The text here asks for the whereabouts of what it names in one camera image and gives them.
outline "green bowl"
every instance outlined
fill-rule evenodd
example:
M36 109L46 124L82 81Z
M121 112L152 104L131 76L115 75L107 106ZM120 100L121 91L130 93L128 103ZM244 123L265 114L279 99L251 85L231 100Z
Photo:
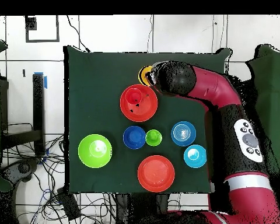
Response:
M81 140L78 155L82 163L87 167L103 167L111 159L112 146L104 136L91 134Z
M158 146L162 141L162 135L156 129L151 129L146 133L145 141L150 146Z

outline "black cable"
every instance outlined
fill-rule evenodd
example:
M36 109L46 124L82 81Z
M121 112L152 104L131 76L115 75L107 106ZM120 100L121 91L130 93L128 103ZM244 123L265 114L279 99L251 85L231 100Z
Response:
M111 209L111 211L112 211L113 207L112 207L112 205L111 205L111 198L110 198L110 194L109 194L109 193L108 193L108 199L109 199L109 203L110 203L110 209Z
M33 130L33 126L31 123L18 123L18 124L9 124L9 125L22 125L22 124L29 124L31 126L31 130Z
M78 34L78 36L79 36L79 42L84 46L85 50L86 50L88 53L91 52L91 51L81 42L80 34L79 34L79 32L77 31L77 29L76 29L73 25L71 25L71 21L69 20L68 15L67 15L67 18L68 18L68 23L69 23L69 25L70 25L73 29L76 30L76 32L77 32L77 34Z
M178 210L180 210L180 208L181 208L181 205L180 205L180 203L178 202L178 200L174 200L174 199L172 199L172 200L169 200L168 201L168 204L169 204L169 202L171 202L171 201L174 201L174 202L177 202L178 203Z
M39 184L39 187L40 189L43 191L43 193L45 192L45 190L42 189L41 185L40 185L40 178L34 173L34 176L37 178L38 180L38 184Z
M214 47L214 21L215 21L215 15L212 15L212 49L213 49L213 47Z
M150 15L151 17L150 17L150 19L149 19L149 21L150 21L150 23L151 23L151 25L152 25L152 15ZM148 35L148 41L147 41L147 53L148 53L148 44L149 44L149 38L150 38L150 36L151 36L151 32L152 32L152 29L151 29L151 31L149 32L149 35Z
M220 48L221 48L222 37L223 37L223 33L224 33L224 25L225 25L224 22L225 22L225 18L224 18L224 15L223 15L223 29L222 29L222 34L221 34Z

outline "red robot arm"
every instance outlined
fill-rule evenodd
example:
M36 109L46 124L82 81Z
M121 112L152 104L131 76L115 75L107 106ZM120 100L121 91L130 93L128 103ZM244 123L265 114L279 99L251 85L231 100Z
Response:
M205 135L216 163L215 180L228 184L233 211L232 215L201 212L209 223L280 224L258 139L229 80L184 62L166 61L152 68L148 81L161 94L199 101L206 110Z

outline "cable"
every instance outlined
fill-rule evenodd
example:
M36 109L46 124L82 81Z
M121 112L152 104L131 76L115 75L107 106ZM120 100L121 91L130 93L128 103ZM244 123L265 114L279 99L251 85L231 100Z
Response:
M180 210L181 205L180 205L180 203L178 202L178 200L175 200L175 199L169 200L169 201L168 201L168 204L169 204L169 202L171 202L171 201L177 202L178 205L179 205L179 206L178 206L178 210Z
M149 21L150 21L150 23L151 23L151 25L152 25L152 15L150 15L151 17L150 17L150 19L149 19ZM148 41L147 41L147 53L148 53L148 44L149 44L149 39L150 39L150 36L151 36L151 32L152 32L152 29L151 29L151 31L149 32L149 35L148 35Z
M9 125L22 125L22 124L29 124L31 126L31 130L33 130L33 126L31 123L18 123L18 124L9 124Z
M41 187L41 185L40 185L40 179L37 177L37 175L34 173L34 176L37 178L37 180L38 180L38 184L39 184L39 187L40 187L40 189L43 191L43 193L45 192L43 189L42 189L42 187Z
M212 50L213 50L213 47L214 47L214 21L215 21L215 15L212 15Z
M68 23L69 23L69 25L70 25L73 29L76 30L76 32L77 32L77 34L78 34L78 36L79 36L79 42L84 46L85 50L86 50L88 53L91 52L91 51L81 42L80 34L79 34L79 32L77 31L77 29L76 29L73 25L71 25L71 21L69 20L68 15L67 15L67 18L68 18Z
M224 15L223 15L223 29L222 29L221 40L220 40L220 48L221 48L222 37L223 37L223 33L224 33L224 25L225 25L224 22L225 22L225 18L224 18Z

